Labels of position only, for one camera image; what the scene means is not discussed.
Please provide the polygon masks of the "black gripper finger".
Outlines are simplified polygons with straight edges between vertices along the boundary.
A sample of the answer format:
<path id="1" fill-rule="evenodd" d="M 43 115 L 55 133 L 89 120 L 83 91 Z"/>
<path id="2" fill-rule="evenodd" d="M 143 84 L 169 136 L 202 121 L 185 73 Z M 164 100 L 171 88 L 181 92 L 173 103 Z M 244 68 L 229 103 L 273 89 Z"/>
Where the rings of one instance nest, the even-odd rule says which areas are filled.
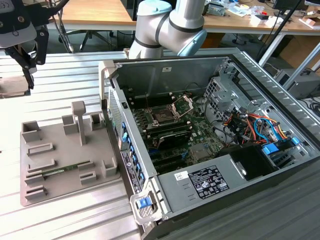
<path id="1" fill-rule="evenodd" d="M 49 41 L 49 32 L 46 26 L 36 27 L 36 38 L 34 39 L 34 47 L 31 54 L 27 54 L 27 62 L 24 65 L 23 73 L 28 83 L 28 89 L 34 88 L 34 78 L 32 73 L 37 71 L 37 65 L 46 63 L 47 48 Z"/>
<path id="2" fill-rule="evenodd" d="M 6 55 L 13 58 L 24 70 L 28 69 L 28 54 L 20 45 L 7 47 L 4 51 Z"/>

